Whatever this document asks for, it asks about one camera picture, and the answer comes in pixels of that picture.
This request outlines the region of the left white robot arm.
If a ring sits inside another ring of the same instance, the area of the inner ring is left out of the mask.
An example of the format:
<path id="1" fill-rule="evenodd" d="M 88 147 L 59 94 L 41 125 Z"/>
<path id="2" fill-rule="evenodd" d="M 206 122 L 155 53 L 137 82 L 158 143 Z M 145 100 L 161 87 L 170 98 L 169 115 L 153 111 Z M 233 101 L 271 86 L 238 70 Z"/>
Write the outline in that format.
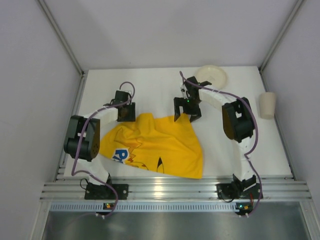
<path id="1" fill-rule="evenodd" d="M 101 108 L 86 115 L 70 117 L 63 150 L 73 159 L 71 175 L 86 174 L 96 186 L 110 186 L 110 174 L 96 160 L 101 143 L 101 129 L 115 122 L 136 120 L 135 92 L 117 90 L 114 98 Z"/>

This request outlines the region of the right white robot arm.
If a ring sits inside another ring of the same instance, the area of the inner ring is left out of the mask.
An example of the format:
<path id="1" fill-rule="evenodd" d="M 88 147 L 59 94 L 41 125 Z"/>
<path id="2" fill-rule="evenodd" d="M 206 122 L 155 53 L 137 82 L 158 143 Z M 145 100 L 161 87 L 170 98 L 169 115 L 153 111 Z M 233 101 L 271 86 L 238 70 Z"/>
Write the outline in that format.
<path id="1" fill-rule="evenodd" d="M 234 154 L 233 180 L 230 185 L 236 195 L 241 195 L 257 184 L 256 175 L 248 162 L 253 151 L 249 150 L 249 144 L 257 128 L 249 100 L 212 89 L 209 87 L 210 82 L 198 82 L 195 76 L 181 78 L 182 97 L 173 99 L 174 121 L 180 118 L 181 113 L 188 115 L 191 123 L 200 119 L 201 102 L 206 102 L 221 111 L 223 132 L 231 140 Z"/>

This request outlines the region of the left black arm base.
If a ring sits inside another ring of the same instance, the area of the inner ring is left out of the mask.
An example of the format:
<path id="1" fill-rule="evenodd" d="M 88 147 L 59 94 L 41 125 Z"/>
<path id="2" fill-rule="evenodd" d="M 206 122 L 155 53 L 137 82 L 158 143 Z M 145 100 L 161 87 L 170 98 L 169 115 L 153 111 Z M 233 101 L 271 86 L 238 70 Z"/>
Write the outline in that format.
<path id="1" fill-rule="evenodd" d="M 128 184 L 113 184 L 119 200 L 126 200 L 129 193 Z M 89 183 L 85 188 L 85 200 L 115 200 L 115 193 L 105 185 L 95 185 Z"/>

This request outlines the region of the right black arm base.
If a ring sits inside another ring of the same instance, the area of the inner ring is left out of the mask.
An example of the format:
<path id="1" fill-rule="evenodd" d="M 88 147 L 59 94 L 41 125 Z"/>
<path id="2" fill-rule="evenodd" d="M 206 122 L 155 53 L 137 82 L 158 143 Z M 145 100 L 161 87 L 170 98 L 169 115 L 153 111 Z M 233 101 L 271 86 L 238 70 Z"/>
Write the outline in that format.
<path id="1" fill-rule="evenodd" d="M 248 179 L 240 180 L 234 174 L 230 183 L 219 183 L 216 185 L 218 199 L 231 202 L 239 199 L 254 199 L 263 197 L 261 184 L 255 175 Z"/>

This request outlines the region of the beige paper cup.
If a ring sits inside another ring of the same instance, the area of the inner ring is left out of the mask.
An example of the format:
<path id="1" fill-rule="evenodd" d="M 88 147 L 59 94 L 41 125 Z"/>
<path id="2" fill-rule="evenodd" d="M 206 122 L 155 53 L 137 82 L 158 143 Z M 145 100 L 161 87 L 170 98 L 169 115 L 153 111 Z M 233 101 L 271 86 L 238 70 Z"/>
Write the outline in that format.
<path id="1" fill-rule="evenodd" d="M 274 118 L 277 96 L 274 92 L 264 92 L 259 96 L 260 117 L 265 120 Z"/>

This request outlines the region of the yellow Pikachu cloth placemat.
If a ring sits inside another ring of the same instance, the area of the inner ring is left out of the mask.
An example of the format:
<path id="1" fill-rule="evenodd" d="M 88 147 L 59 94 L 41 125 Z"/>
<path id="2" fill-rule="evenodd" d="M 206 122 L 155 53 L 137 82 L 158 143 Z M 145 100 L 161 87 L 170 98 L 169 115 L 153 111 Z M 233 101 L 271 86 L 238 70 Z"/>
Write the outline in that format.
<path id="1" fill-rule="evenodd" d="M 188 115 L 140 114 L 121 122 L 100 141 L 100 155 L 115 162 L 175 177 L 201 179 L 203 151 Z"/>

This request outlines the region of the cream round plate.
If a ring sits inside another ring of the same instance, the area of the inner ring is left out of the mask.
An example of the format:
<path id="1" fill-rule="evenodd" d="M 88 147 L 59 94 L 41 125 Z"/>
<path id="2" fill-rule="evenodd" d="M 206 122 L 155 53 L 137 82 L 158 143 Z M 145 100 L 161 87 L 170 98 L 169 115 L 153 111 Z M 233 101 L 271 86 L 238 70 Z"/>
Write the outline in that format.
<path id="1" fill-rule="evenodd" d="M 228 83 L 227 73 L 216 65 L 204 65 L 200 67 L 195 73 L 195 78 L 198 82 L 210 82 L 218 90 L 223 89 Z"/>

